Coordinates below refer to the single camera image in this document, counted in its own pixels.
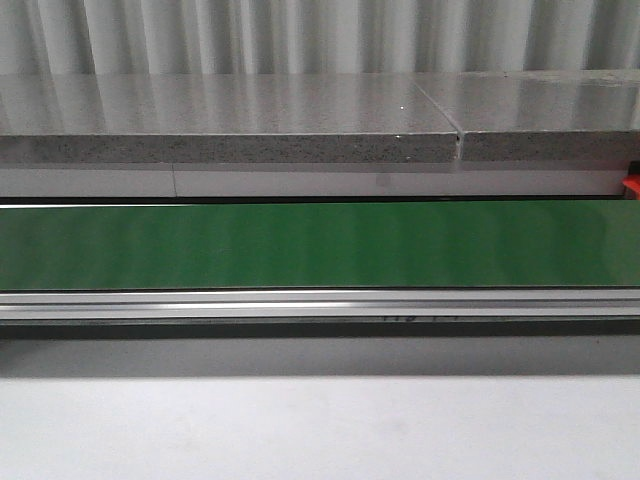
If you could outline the red plastic tray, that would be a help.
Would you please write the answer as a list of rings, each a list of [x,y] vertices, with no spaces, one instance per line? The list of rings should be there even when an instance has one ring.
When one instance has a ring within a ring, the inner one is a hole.
[[[640,175],[630,174],[623,180],[623,196],[626,200],[640,200]]]

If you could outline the aluminium conveyor side rail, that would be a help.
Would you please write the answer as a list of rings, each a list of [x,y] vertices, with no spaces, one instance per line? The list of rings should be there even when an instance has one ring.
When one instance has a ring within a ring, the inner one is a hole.
[[[636,288],[20,292],[4,327],[636,320]]]

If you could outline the grey stone slab left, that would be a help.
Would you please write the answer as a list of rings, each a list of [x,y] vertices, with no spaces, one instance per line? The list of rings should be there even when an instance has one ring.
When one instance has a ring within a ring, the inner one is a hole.
[[[17,164],[447,164],[457,133],[404,75],[5,75]]]

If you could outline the green conveyor belt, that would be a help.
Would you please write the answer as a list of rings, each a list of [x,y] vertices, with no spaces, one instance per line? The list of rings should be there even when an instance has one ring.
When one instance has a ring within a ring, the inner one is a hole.
[[[1,286],[22,290],[627,287],[622,200],[5,208]]]

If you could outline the white pleated curtain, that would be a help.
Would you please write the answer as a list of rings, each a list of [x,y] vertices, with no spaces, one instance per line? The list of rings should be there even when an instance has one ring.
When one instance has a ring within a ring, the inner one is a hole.
[[[5,74],[635,69],[635,1],[5,1]]]

